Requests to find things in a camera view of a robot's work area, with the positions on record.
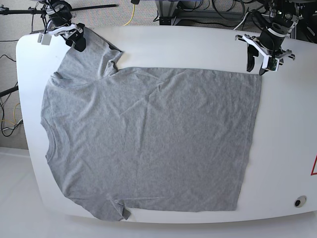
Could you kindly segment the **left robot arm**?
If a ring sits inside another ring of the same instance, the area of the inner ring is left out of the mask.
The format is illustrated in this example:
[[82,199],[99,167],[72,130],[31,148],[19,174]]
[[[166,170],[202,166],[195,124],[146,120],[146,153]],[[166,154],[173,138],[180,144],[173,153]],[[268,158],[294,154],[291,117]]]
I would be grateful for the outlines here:
[[283,50],[284,39],[290,36],[292,30],[299,22],[299,10],[296,3],[288,0],[267,0],[263,7],[269,11],[268,18],[258,10],[253,10],[251,20],[261,34],[250,36],[247,34],[236,35],[235,39],[247,44],[247,72],[255,66],[255,58],[262,55],[263,61],[259,75],[268,71],[276,72],[284,64],[285,58],[295,59],[291,50]]

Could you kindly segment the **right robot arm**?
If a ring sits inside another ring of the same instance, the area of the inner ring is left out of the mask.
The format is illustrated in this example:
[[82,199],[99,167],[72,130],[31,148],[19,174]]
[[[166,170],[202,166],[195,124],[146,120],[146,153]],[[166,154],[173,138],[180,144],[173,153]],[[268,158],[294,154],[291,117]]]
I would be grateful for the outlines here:
[[61,36],[69,47],[79,52],[86,48],[83,23],[72,23],[72,7],[64,0],[46,0],[46,14],[49,20],[43,31],[43,36],[48,36],[48,44],[52,36]]

